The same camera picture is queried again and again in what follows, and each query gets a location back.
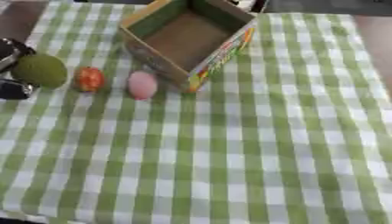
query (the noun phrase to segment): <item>cardboard box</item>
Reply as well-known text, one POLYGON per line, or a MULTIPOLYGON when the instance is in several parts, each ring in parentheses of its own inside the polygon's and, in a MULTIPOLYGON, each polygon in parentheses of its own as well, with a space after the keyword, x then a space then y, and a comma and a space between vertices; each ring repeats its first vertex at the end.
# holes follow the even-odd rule
POLYGON ((156 0, 120 24, 127 48, 194 92, 251 39, 255 17, 225 0, 156 0))

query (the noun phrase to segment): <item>tablecloth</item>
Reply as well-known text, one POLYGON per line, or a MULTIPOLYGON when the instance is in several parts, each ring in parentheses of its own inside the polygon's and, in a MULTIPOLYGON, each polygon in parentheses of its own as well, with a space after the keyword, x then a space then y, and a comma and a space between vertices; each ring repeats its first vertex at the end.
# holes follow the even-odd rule
POLYGON ((197 94, 134 101, 132 5, 49 3, 68 83, 0 101, 0 209, 52 223, 392 223, 392 107, 350 16, 263 14, 197 94), (78 66, 106 86, 76 91, 78 66))

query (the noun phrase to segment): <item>pink ball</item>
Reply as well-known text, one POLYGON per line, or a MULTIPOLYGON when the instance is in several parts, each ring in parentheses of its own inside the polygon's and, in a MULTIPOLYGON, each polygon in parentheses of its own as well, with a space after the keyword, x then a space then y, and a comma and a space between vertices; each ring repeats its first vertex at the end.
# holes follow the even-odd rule
POLYGON ((151 98, 157 92, 158 84, 154 75, 136 71, 128 78, 128 91, 135 100, 151 98))

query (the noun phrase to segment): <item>dark floor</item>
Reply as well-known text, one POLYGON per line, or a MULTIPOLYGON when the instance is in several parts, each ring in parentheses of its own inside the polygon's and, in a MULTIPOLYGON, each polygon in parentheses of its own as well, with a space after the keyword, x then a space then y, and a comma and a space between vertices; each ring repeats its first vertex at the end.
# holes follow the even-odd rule
POLYGON ((392 16, 392 0, 269 0, 266 11, 392 16))

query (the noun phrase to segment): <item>black object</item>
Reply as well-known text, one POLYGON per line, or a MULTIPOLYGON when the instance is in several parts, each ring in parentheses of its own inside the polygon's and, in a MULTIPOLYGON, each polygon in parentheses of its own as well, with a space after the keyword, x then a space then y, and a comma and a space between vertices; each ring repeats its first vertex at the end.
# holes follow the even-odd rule
MULTIPOLYGON (((12 69, 20 58, 34 53, 34 49, 13 38, 0 38, 0 74, 12 69)), ((24 100, 33 90, 33 85, 22 80, 0 79, 0 99, 24 100)))

